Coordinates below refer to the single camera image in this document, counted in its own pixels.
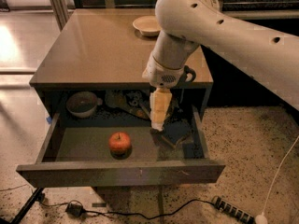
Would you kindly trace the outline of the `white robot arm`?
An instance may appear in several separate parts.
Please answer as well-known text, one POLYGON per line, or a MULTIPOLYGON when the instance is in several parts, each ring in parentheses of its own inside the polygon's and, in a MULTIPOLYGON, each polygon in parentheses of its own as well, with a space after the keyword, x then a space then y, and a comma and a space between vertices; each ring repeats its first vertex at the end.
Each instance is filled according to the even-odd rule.
POLYGON ((218 0, 157 0, 161 26, 143 73, 150 85, 178 85, 202 46, 214 78, 210 106, 280 105, 299 110, 299 37, 229 17, 218 0))

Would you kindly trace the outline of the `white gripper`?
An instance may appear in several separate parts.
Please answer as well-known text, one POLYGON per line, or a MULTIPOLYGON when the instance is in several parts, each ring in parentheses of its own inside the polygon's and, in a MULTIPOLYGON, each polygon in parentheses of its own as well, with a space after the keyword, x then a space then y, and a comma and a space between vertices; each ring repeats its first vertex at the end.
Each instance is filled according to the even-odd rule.
POLYGON ((188 65, 179 69, 163 67, 151 54, 142 77, 152 87, 157 88, 149 97, 151 127, 159 132, 163 129, 166 114, 172 99, 169 89, 179 83, 191 83, 196 78, 196 73, 188 65))

